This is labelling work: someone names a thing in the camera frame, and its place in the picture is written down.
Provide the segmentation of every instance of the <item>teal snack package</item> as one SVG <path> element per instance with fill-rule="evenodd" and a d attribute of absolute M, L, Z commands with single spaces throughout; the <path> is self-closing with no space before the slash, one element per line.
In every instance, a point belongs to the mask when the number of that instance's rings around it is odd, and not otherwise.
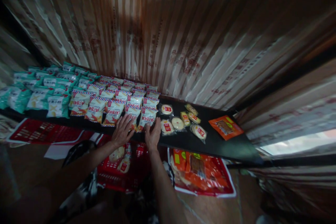
<path fill-rule="evenodd" d="M 72 65 L 72 64 L 64 61 L 63 66 L 62 66 L 62 71 L 73 72 L 75 70 L 75 68 L 76 68 L 75 65 Z"/>
<path fill-rule="evenodd" d="M 55 94 L 48 98 L 48 114 L 47 117 L 65 117 L 69 118 L 68 103 L 70 94 Z"/>
<path fill-rule="evenodd" d="M 5 109 L 8 107 L 8 97 L 12 88 L 12 86 L 7 86 L 0 89 L 0 109 Z"/>
<path fill-rule="evenodd" d="M 14 86 L 8 97 L 8 106 L 20 114 L 23 114 L 26 110 L 31 93 L 32 91 L 26 87 L 21 88 Z"/>
<path fill-rule="evenodd" d="M 93 83 L 94 81 L 95 81 L 94 79 L 91 79 L 91 78 L 82 76 L 82 77 L 79 79 L 78 87 L 83 88 L 83 89 L 87 89 L 88 84 L 91 84 L 91 83 Z"/>
<path fill-rule="evenodd" d="M 52 96 L 54 89 L 47 86 L 36 86 L 28 101 L 26 110 L 47 110 L 48 98 Z"/>

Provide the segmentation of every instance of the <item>black countertop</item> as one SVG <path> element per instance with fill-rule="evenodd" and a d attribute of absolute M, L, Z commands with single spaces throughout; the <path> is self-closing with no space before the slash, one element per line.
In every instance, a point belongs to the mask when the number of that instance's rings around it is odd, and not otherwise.
<path fill-rule="evenodd" d="M 184 107 L 186 103 L 163 98 L 160 98 L 160 103 L 171 104 L 173 106 L 174 115 L 178 117 L 180 116 L 181 111 L 186 110 Z M 249 141 L 249 139 L 245 134 L 241 134 L 239 136 L 231 138 L 228 141 L 225 141 L 217 133 L 217 131 L 215 131 L 214 128 L 211 127 L 211 125 L 208 122 L 209 120 L 224 116 L 227 113 L 225 113 L 224 111 L 214 110 L 196 105 L 193 105 L 193 107 L 198 111 L 198 117 L 201 119 L 200 125 L 208 133 L 205 140 L 206 144 L 203 144 L 200 139 L 198 139 L 193 133 L 190 132 L 189 127 L 187 127 L 187 132 L 178 132 L 176 135 L 173 136 L 164 136 L 164 137 L 161 136 L 159 145 L 183 149 L 191 152 L 203 153 L 210 156 L 216 156 L 244 163 L 261 164 L 263 162 L 257 150 L 251 144 L 251 142 Z M 99 123 L 85 120 L 84 117 L 71 116 L 70 119 L 46 118 L 47 115 L 46 110 L 27 110 L 25 114 L 19 114 L 10 108 L 7 108 L 5 110 L 0 110 L 0 113 L 9 118 L 17 120 L 28 117 L 36 120 L 47 121 L 69 127 L 77 127 L 77 128 L 79 127 L 84 130 L 90 130 L 110 135 L 113 134 L 115 129 L 113 127 L 102 127 Z M 145 134 L 135 133 L 132 139 L 144 142 Z"/>

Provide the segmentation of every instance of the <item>snack package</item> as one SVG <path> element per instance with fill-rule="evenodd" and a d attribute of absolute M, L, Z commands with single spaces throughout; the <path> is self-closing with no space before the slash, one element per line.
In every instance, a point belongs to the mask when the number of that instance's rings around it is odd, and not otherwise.
<path fill-rule="evenodd" d="M 129 85 L 129 86 L 132 86 L 134 88 L 135 87 L 135 82 L 124 79 L 124 86 L 125 85 Z"/>
<path fill-rule="evenodd" d="M 32 91 L 23 84 L 14 86 L 8 96 L 8 106 L 23 114 L 26 110 Z"/>
<path fill-rule="evenodd" d="M 162 119 L 161 132 L 162 132 L 162 136 L 176 135 L 175 129 L 171 121 L 168 119 Z"/>
<path fill-rule="evenodd" d="M 135 132 L 138 132 L 138 127 L 137 127 L 137 122 L 136 121 L 137 121 L 137 118 L 139 117 L 139 115 L 141 113 L 141 109 L 138 108 L 138 107 L 135 107 L 135 106 L 126 105 L 125 106 L 125 113 L 132 115 L 130 120 L 135 119 L 133 124 L 132 124 L 132 127 L 131 127 L 130 131 L 134 130 Z"/>
<path fill-rule="evenodd" d="M 152 126 L 157 112 L 158 111 L 156 109 L 142 107 L 141 108 L 141 119 L 138 125 L 137 132 L 144 132 L 146 123 L 149 123 L 149 125 Z"/>
<path fill-rule="evenodd" d="M 198 115 L 197 110 L 194 109 L 194 107 L 191 106 L 189 103 L 185 105 L 185 108 L 186 108 L 189 112 L 193 113 L 195 116 Z"/>
<path fill-rule="evenodd" d="M 187 111 L 182 111 L 180 113 L 181 119 L 186 127 L 190 126 L 190 120 L 187 116 L 187 113 L 188 113 Z"/>
<path fill-rule="evenodd" d="M 201 123 L 201 119 L 199 119 L 197 116 L 195 116 L 193 113 L 188 112 L 187 113 L 188 118 L 193 121 L 194 123 L 200 124 Z"/>
<path fill-rule="evenodd" d="M 158 99 L 161 93 L 152 91 L 152 90 L 147 90 L 146 97 L 153 97 L 155 99 Z"/>
<path fill-rule="evenodd" d="M 75 70 L 76 66 L 72 65 L 68 62 L 63 62 L 62 70 L 63 71 L 68 71 L 68 72 L 73 72 Z"/>
<path fill-rule="evenodd" d="M 160 115 L 166 115 L 166 116 L 173 116 L 173 106 L 170 104 L 159 104 L 159 114 Z"/>
<path fill-rule="evenodd" d="M 48 97 L 48 114 L 47 117 L 65 117 L 69 118 L 68 103 L 70 94 L 55 94 Z"/>
<path fill-rule="evenodd" d="M 190 131 L 205 144 L 207 132 L 200 125 L 193 123 L 190 126 Z"/>
<path fill-rule="evenodd" d="M 138 96 L 136 96 L 136 95 L 128 96 L 127 97 L 127 105 L 140 108 L 142 106 L 143 98 L 144 98 L 143 96 L 139 96 L 139 95 Z"/>
<path fill-rule="evenodd" d="M 146 89 L 146 84 L 142 84 L 142 83 L 136 83 L 135 84 L 135 89 L 139 89 L 139 90 L 145 90 Z"/>
<path fill-rule="evenodd" d="M 47 110 L 48 98 L 52 96 L 54 89 L 47 86 L 36 86 L 28 101 L 26 110 Z"/>
<path fill-rule="evenodd" d="M 107 98 L 91 97 L 89 108 L 86 112 L 84 119 L 101 124 L 103 120 L 103 111 L 107 102 Z"/>
<path fill-rule="evenodd" d="M 84 116 L 88 111 L 90 98 L 94 97 L 92 92 L 73 92 L 71 98 L 71 116 Z"/>
<path fill-rule="evenodd" d="M 144 97 L 143 98 L 143 106 L 144 107 L 149 107 L 151 109 L 156 110 L 156 106 L 159 104 L 158 99 L 150 98 L 150 97 Z"/>
<path fill-rule="evenodd" d="M 78 87 L 83 88 L 83 89 L 87 89 L 88 84 L 91 84 L 91 83 L 93 83 L 94 81 L 95 81 L 94 79 L 91 79 L 91 78 L 82 76 L 82 77 L 80 77 L 80 79 L 79 79 Z"/>
<path fill-rule="evenodd" d="M 32 90 L 35 86 L 42 86 L 43 79 L 35 79 L 35 78 L 22 79 L 22 84 L 25 85 L 30 90 Z"/>
<path fill-rule="evenodd" d="M 142 95 L 145 96 L 146 92 L 144 90 L 140 90 L 140 89 L 132 89 L 132 92 L 134 95 Z"/>
<path fill-rule="evenodd" d="M 8 107 L 8 97 L 12 88 L 12 86 L 7 86 L 0 89 L 0 109 L 5 109 Z"/>
<path fill-rule="evenodd" d="M 228 115 L 210 120 L 209 123 L 226 141 L 244 133 Z"/>
<path fill-rule="evenodd" d="M 115 90 L 115 100 L 116 101 L 124 101 L 126 102 L 128 100 L 128 96 L 132 96 L 131 92 L 122 91 L 122 90 Z"/>
<path fill-rule="evenodd" d="M 89 71 L 88 70 L 85 70 L 84 68 L 80 68 L 79 66 L 77 66 L 74 70 L 75 73 L 77 74 L 81 74 L 82 76 L 87 76 Z"/>
<path fill-rule="evenodd" d="M 124 101 L 110 101 L 108 103 L 107 114 L 103 126 L 115 127 L 124 110 L 125 104 L 126 102 Z"/>

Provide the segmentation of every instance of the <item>orange package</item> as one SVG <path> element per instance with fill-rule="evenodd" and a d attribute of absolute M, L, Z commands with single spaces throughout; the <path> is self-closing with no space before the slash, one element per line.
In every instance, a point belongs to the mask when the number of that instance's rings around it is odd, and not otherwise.
<path fill-rule="evenodd" d="M 210 120 L 209 123 L 226 141 L 244 133 L 228 115 Z"/>

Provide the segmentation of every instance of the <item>snack bag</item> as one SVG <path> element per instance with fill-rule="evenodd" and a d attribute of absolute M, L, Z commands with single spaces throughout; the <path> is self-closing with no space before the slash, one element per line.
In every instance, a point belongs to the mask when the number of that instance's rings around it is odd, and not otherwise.
<path fill-rule="evenodd" d="M 182 112 L 180 113 L 180 115 L 181 115 L 181 119 L 182 119 L 184 125 L 185 125 L 186 127 L 187 127 L 187 126 L 190 126 L 190 120 L 189 120 L 189 118 L 188 118 L 188 116 L 187 116 L 187 112 L 186 112 L 186 111 L 182 111 Z"/>
<path fill-rule="evenodd" d="M 156 106 L 159 104 L 158 99 L 145 97 L 143 100 L 144 100 L 143 101 L 143 106 L 144 107 L 149 107 L 149 108 L 154 109 L 154 110 L 156 110 Z"/>
<path fill-rule="evenodd" d="M 103 120 L 103 111 L 108 102 L 108 99 L 101 97 L 91 97 L 90 100 L 89 108 L 84 119 L 101 124 Z"/>
<path fill-rule="evenodd" d="M 108 103 L 107 114 L 103 126 L 115 127 L 121 113 L 124 110 L 126 102 L 110 101 Z"/>
<path fill-rule="evenodd" d="M 20 114 L 23 114 L 27 107 L 27 103 L 29 102 L 31 93 L 32 91 L 23 86 L 23 84 L 21 87 L 14 86 L 9 93 L 8 106 Z"/>
<path fill-rule="evenodd" d="M 12 88 L 12 86 L 7 86 L 0 89 L 0 109 L 5 109 L 8 107 L 8 97 Z"/>
<path fill-rule="evenodd" d="M 75 70 L 76 66 L 75 65 L 72 65 L 68 62 L 65 62 L 63 63 L 63 66 L 62 66 L 62 70 L 63 71 L 68 71 L 68 72 L 73 72 Z"/>
<path fill-rule="evenodd" d="M 83 89 L 87 89 L 88 84 L 91 84 L 91 83 L 93 83 L 94 81 L 95 81 L 94 79 L 91 79 L 91 78 L 82 76 L 82 77 L 79 79 L 78 87 L 83 88 Z"/>
<path fill-rule="evenodd" d="M 152 126 L 157 112 L 158 112 L 157 110 L 150 109 L 147 107 L 142 107 L 141 108 L 141 119 L 139 122 L 137 132 L 145 131 L 146 123 L 149 123 L 149 125 Z"/>
<path fill-rule="evenodd" d="M 156 92 L 156 91 L 152 91 L 152 90 L 147 90 L 147 94 L 146 97 L 152 97 L 155 99 L 158 99 L 161 93 Z"/>
<path fill-rule="evenodd" d="M 132 128 L 131 130 L 135 130 L 135 132 L 138 132 L 138 128 L 137 128 L 137 118 L 139 117 L 141 112 L 141 109 L 139 107 L 135 107 L 135 106 L 131 106 L 131 105 L 126 105 L 125 106 L 125 113 L 126 114 L 131 114 L 132 117 L 130 120 L 135 119 L 133 124 L 132 124 Z"/>
<path fill-rule="evenodd" d="M 90 98 L 94 97 L 91 92 L 73 92 L 71 102 L 71 116 L 84 116 L 88 111 Z"/>
<path fill-rule="evenodd" d="M 77 73 L 77 74 L 81 74 L 82 76 L 87 76 L 88 75 L 88 73 L 89 73 L 89 71 L 88 70 L 85 70 L 84 68 L 80 68 L 80 67 L 76 67 L 75 68 L 75 71 L 74 71 L 75 73 Z"/>
<path fill-rule="evenodd" d="M 48 98 L 52 96 L 54 89 L 47 86 L 36 86 L 29 99 L 26 110 L 47 110 Z"/>
<path fill-rule="evenodd" d="M 47 117 L 65 117 L 69 118 L 68 103 L 70 94 L 56 94 L 48 97 L 48 114 Z"/>
<path fill-rule="evenodd" d="M 115 90 L 115 100 L 116 101 L 124 101 L 126 102 L 128 100 L 128 96 L 131 96 L 132 93 L 131 92 L 127 92 L 127 91 L 122 91 L 122 90 Z"/>
<path fill-rule="evenodd" d="M 143 98 L 144 98 L 143 96 L 136 96 L 136 95 L 128 96 L 127 97 L 127 105 L 140 108 L 142 106 Z"/>

